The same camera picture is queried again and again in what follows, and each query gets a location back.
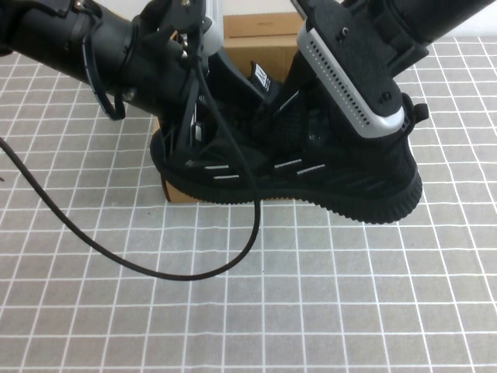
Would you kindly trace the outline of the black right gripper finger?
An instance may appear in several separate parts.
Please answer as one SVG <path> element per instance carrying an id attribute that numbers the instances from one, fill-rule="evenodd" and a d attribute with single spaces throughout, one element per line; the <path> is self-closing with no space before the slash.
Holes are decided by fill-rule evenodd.
<path id="1" fill-rule="evenodd" d="M 290 153 L 301 147 L 308 129 L 306 95 L 315 77 L 303 54 L 297 52 L 282 89 L 270 106 L 270 139 L 277 152 Z"/>

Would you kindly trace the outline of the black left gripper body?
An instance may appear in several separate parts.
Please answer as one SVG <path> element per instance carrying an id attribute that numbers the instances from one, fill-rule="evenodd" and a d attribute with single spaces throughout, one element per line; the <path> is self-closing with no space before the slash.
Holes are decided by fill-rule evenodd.
<path id="1" fill-rule="evenodd" d="M 180 120 L 193 84 L 195 46 L 184 47 L 174 33 L 198 41 L 205 1 L 150 1 L 133 18 L 137 34 L 127 62 L 127 102 L 160 119 Z"/>

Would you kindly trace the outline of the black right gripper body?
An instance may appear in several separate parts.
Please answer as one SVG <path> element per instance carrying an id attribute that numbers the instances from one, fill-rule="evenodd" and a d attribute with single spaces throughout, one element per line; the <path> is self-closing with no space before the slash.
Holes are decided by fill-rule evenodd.
<path id="1" fill-rule="evenodd" d="M 349 77 L 365 79 L 372 68 L 395 77 L 423 59 L 428 54 L 425 10 L 424 1 L 350 1 L 354 45 Z"/>

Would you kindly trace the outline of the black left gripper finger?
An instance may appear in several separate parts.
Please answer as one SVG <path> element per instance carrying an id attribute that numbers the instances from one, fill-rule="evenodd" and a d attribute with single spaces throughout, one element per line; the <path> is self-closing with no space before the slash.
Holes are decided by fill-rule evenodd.
<path id="1" fill-rule="evenodd" d="M 264 101 L 262 93 L 239 71 L 225 52 L 208 58 L 207 86 L 212 96 L 231 106 L 256 110 Z"/>
<path id="2" fill-rule="evenodd" d="M 198 80 L 194 79 L 180 120 L 163 120 L 161 131 L 164 164 L 174 162 L 175 159 L 183 159 L 185 153 L 193 147 L 193 127 L 196 124 L 199 94 L 200 85 Z"/>

